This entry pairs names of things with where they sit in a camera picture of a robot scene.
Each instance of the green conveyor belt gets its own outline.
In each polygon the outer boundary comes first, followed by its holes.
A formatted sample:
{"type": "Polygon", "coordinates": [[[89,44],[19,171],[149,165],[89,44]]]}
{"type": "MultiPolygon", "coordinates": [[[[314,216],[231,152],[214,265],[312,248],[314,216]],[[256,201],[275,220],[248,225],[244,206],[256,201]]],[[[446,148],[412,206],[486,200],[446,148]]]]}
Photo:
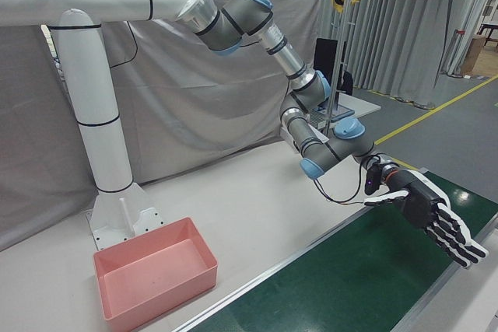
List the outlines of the green conveyor belt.
{"type": "MultiPolygon", "coordinates": [[[[475,236],[498,205],[426,174],[475,236]]],[[[391,204],[373,208],[194,332],[389,331],[451,260],[391,204]]]]}

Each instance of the gray floor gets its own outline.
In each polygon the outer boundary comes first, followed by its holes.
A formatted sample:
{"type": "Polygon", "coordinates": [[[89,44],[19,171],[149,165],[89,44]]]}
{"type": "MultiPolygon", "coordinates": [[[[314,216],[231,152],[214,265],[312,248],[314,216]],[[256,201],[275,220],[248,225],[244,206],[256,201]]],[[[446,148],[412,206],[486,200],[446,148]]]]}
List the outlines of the gray floor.
{"type": "MultiPolygon", "coordinates": [[[[482,80],[441,77],[433,101],[441,105],[479,83],[482,80]]],[[[362,118],[376,139],[426,113],[366,90],[355,89],[353,95],[382,106],[382,110],[362,118]]],[[[498,202],[497,103],[495,81],[388,139],[380,148],[498,202]]]]}

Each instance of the white pillar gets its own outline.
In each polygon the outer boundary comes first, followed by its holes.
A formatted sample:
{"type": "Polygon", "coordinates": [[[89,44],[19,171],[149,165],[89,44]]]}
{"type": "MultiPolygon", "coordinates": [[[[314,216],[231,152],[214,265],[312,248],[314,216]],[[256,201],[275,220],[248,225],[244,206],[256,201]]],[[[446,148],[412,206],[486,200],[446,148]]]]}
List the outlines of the white pillar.
{"type": "Polygon", "coordinates": [[[157,228],[163,219],[133,183],[98,20],[69,9],[51,26],[99,196],[90,227],[103,249],[157,228]]]}

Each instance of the gray curtain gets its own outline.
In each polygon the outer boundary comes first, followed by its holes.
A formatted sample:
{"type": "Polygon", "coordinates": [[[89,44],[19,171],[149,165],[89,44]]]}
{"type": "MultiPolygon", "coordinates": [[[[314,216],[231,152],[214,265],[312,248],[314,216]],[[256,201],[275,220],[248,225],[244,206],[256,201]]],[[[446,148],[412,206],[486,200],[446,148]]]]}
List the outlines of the gray curtain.
{"type": "MultiPolygon", "coordinates": [[[[275,21],[311,63],[320,0],[272,1],[275,21]]],[[[221,58],[180,25],[131,27],[139,52],[112,75],[136,181],[183,173],[278,135],[287,79],[260,46],[221,58]]],[[[104,25],[103,36],[111,65],[133,56],[126,23],[104,25]]],[[[96,189],[40,28],[1,28],[0,41],[2,250],[91,207],[96,189]]]]}
{"type": "Polygon", "coordinates": [[[94,199],[91,171],[39,26],[0,27],[0,250],[94,199]]]}
{"type": "Polygon", "coordinates": [[[448,75],[460,75],[460,67],[464,62],[470,42],[474,36],[474,30],[478,27],[479,18],[486,0],[464,0],[461,9],[461,17],[456,26],[459,30],[465,30],[464,35],[455,35],[452,43],[445,53],[445,62],[442,70],[448,75]]]}
{"type": "MultiPolygon", "coordinates": [[[[433,88],[454,29],[466,26],[455,46],[459,66],[482,5],[475,0],[362,0],[354,5],[345,63],[355,85],[431,107],[433,88]]],[[[319,37],[337,39],[339,14],[329,0],[321,5],[319,37]]]]}

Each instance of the pink tray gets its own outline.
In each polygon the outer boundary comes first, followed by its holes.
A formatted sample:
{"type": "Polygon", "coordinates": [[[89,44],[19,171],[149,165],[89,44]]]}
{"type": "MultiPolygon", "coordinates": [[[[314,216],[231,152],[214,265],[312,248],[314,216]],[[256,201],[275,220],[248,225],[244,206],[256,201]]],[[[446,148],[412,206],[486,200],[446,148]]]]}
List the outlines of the pink tray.
{"type": "Polygon", "coordinates": [[[93,255],[104,319],[131,330],[216,284],[218,264],[190,218],[93,255]]]}

